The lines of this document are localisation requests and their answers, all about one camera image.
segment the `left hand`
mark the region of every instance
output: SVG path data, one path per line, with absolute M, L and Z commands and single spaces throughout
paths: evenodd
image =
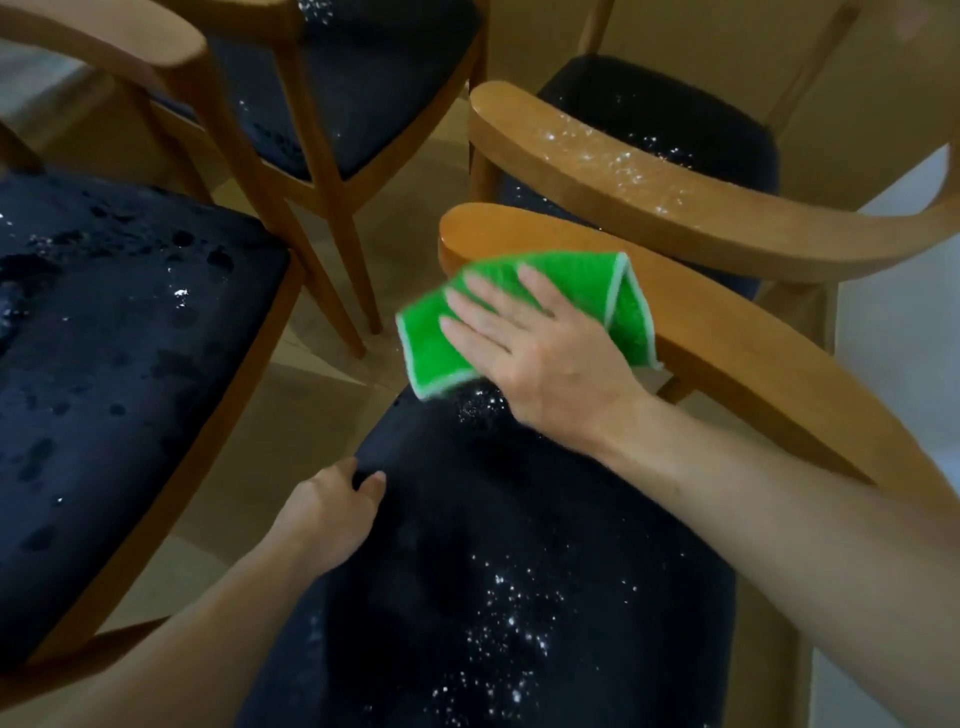
M 297 550 L 308 582 L 343 564 L 370 535 L 387 476 L 374 473 L 354 491 L 356 470 L 356 458 L 350 457 L 304 480 L 270 529 L 268 539 Z

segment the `chair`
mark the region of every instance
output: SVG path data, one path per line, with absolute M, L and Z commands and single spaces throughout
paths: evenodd
M 5 707 L 102 669 L 159 624 L 96 635 L 212 465 L 303 285 L 364 349 L 199 31 L 150 0 L 2 0 L 0 36 L 190 103 L 263 220 L 44 168 L 0 125 Z
M 485 80 L 488 2 L 162 0 L 211 34 L 241 128 L 271 183 L 329 224 L 373 333 L 382 325 L 353 214 L 464 85 Z M 156 98 L 142 111 L 180 139 L 210 142 L 183 104 Z M 188 162 L 180 172 L 184 184 L 197 178 Z
M 526 210 L 469 204 L 441 222 L 450 275 L 558 249 L 626 251 L 663 361 L 784 449 L 960 507 L 827 353 L 715 282 Z M 407 388 L 357 454 L 358 477 L 391 478 L 372 534 L 301 598 L 237 725 L 421 725 L 423 713 L 444 725 L 722 723 L 745 605 L 732 569 L 653 501 L 518 425 L 488 382 L 428 402 Z M 752 645 L 766 670 L 778 667 L 771 647 Z
M 594 0 L 578 55 L 538 97 L 503 82 L 471 93 L 472 195 L 581 222 L 677 258 L 789 318 L 824 283 L 895 265 L 960 230 L 955 167 L 909 218 L 776 197 L 776 138 L 860 15 L 845 2 L 765 125 L 721 100 L 598 55 L 612 0 Z M 674 377 L 660 395 L 693 391 Z

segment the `finger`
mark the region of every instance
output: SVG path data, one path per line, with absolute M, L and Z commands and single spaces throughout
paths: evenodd
M 515 299 L 483 276 L 468 273 L 464 276 L 464 283 L 474 296 L 489 303 L 500 316 L 521 328 L 533 329 L 547 318 L 533 306 Z
M 516 346 L 516 340 L 523 332 L 515 324 L 471 301 L 460 291 L 447 288 L 444 293 L 447 304 L 467 326 L 506 350 Z
M 560 292 L 560 289 L 553 284 L 553 281 L 532 265 L 523 263 L 517 269 L 516 275 L 520 279 L 520 282 L 523 283 L 523 287 L 530 291 L 531 296 L 537 299 L 537 303 L 557 318 L 577 310 L 573 303 L 568 301 L 566 296 Z
M 347 482 L 351 482 L 357 472 L 357 459 L 355 457 L 345 457 L 340 462 L 334 463 L 332 470 L 336 471 Z
M 440 317 L 440 329 L 450 345 L 460 352 L 477 372 L 495 381 L 493 373 L 500 371 L 510 357 L 505 349 L 449 316 Z
M 357 488 L 357 493 L 361 496 L 366 496 L 373 501 L 373 507 L 379 508 L 380 501 L 383 500 L 383 494 L 387 491 L 387 474 L 383 471 L 377 471 L 369 478 L 364 480 L 360 487 Z

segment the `wooden armrest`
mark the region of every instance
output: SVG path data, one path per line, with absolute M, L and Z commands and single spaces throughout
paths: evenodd
M 762 279 L 853 279 L 953 235 L 960 196 L 870 217 L 720 182 L 597 132 L 506 82 L 470 94 L 470 142 L 592 224 L 659 253 Z
M 303 30 L 297 0 L 157 0 L 207 33 L 258 43 L 292 41 Z
M 462 205 L 440 223 L 448 274 L 483 257 L 550 250 L 626 252 L 666 367 L 777 445 L 933 508 L 960 505 L 906 428 L 853 376 L 712 280 L 612 235 L 513 207 Z
M 206 52 L 196 28 L 151 0 L 0 0 L 0 37 L 160 90 L 164 73 Z

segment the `forearm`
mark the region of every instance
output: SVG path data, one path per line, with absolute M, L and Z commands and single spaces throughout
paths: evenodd
M 268 537 L 97 678 L 60 724 L 231 725 L 305 581 L 294 545 Z
M 917 726 L 960 724 L 960 529 L 638 400 L 594 453 L 686 522 Z

